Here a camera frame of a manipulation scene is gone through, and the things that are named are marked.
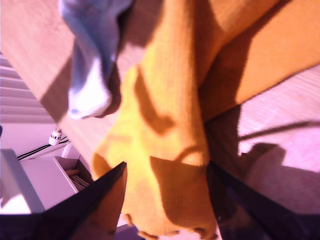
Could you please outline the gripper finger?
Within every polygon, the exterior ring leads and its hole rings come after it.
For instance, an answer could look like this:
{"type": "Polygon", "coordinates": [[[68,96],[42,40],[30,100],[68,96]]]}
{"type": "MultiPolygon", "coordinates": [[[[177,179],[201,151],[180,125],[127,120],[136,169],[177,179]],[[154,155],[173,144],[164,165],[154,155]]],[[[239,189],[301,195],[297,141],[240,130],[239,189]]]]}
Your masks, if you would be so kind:
{"type": "Polygon", "coordinates": [[[46,210],[34,240],[112,240],[127,185],[127,164],[120,163],[90,186],[46,210]]]}
{"type": "Polygon", "coordinates": [[[234,177],[207,166],[210,203],[224,240],[318,240],[320,216],[298,214],[234,177]]]}

